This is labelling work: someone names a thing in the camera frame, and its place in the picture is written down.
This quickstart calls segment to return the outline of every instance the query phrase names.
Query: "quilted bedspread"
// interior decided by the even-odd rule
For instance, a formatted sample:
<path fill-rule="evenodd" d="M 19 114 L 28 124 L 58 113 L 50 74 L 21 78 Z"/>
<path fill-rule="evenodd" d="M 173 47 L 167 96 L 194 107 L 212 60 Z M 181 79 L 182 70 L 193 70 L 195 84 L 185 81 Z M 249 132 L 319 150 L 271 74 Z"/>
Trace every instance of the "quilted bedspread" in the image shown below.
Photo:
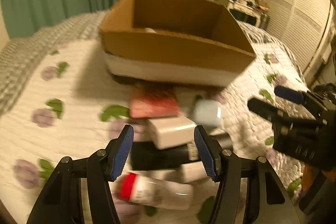
<path fill-rule="evenodd" d="M 306 90 L 283 45 L 279 42 L 252 44 L 256 60 L 217 99 L 222 103 L 222 126 L 213 134 L 227 131 L 240 157 L 254 159 L 266 155 L 281 181 L 288 185 L 302 175 L 299 161 L 271 149 L 273 132 L 269 122 L 248 111 L 251 96 L 264 98 L 283 108 L 291 116 L 311 117 L 301 106 L 277 98 L 274 86 L 282 84 Z M 205 91 L 177 87 L 176 95 L 183 112 L 198 94 Z M 98 40 L 77 40 L 56 48 L 37 66 L 24 92 L 11 111 L 0 120 L 0 199 L 18 224 L 26 223 L 28 214 L 43 186 L 26 189 L 13 171 L 18 159 L 38 165 L 47 159 L 56 166 L 63 156 L 74 160 L 88 157 L 104 148 L 110 140 L 110 127 L 115 118 L 102 122 L 100 114 L 109 105 L 128 107 L 132 87 L 116 83 L 108 74 L 103 50 Z M 126 163 L 124 171 L 130 170 Z M 111 190 L 116 183 L 111 183 Z M 216 194 L 218 184 L 209 180 L 194 184 L 195 194 L 187 211 L 158 209 L 149 217 L 142 214 L 140 223 L 199 223 L 196 214 L 202 202 Z M 85 183 L 82 186 L 84 217 L 91 216 Z"/>

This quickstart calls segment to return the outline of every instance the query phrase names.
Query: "bottle with red cap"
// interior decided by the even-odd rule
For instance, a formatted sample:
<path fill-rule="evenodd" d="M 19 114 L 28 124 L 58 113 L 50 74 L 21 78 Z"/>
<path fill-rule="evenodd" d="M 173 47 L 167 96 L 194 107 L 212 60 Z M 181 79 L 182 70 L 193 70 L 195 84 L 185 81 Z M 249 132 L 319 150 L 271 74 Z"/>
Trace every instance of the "bottle with red cap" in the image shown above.
<path fill-rule="evenodd" d="M 157 208 L 187 210 L 191 205 L 193 193 L 193 187 L 188 184 L 128 173 L 121 184 L 119 197 Z"/>

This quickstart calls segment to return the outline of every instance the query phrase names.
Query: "open cardboard box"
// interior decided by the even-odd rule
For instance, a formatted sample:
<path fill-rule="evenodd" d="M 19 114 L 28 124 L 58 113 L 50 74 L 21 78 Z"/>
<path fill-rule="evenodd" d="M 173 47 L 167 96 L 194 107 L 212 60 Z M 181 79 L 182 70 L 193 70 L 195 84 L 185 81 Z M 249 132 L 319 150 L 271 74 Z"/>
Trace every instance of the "open cardboard box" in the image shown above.
<path fill-rule="evenodd" d="M 111 73 L 148 81 L 226 86 L 256 56 L 230 12 L 208 0 L 119 0 L 100 34 Z"/>

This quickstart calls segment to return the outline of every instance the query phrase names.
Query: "red package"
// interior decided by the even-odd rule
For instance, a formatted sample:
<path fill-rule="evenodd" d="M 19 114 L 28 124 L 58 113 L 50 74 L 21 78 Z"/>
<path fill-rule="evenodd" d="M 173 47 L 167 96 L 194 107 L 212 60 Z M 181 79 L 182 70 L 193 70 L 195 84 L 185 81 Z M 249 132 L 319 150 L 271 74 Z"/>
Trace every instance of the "red package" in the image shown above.
<path fill-rule="evenodd" d="M 180 108 L 172 88 L 134 88 L 130 109 L 132 118 L 173 117 L 179 114 Z"/>

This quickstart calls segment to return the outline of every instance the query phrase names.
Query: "red cap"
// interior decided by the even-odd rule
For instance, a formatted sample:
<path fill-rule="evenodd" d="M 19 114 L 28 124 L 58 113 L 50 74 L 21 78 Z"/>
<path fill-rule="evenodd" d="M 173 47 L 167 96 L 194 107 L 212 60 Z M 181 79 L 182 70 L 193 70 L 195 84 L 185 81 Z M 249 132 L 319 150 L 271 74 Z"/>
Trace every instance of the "red cap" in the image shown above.
<path fill-rule="evenodd" d="M 137 178 L 137 174 L 134 174 L 134 173 L 128 173 L 126 175 L 125 179 L 121 183 L 119 198 L 124 199 L 124 200 L 131 199 L 133 185 L 134 185 L 136 178 Z"/>

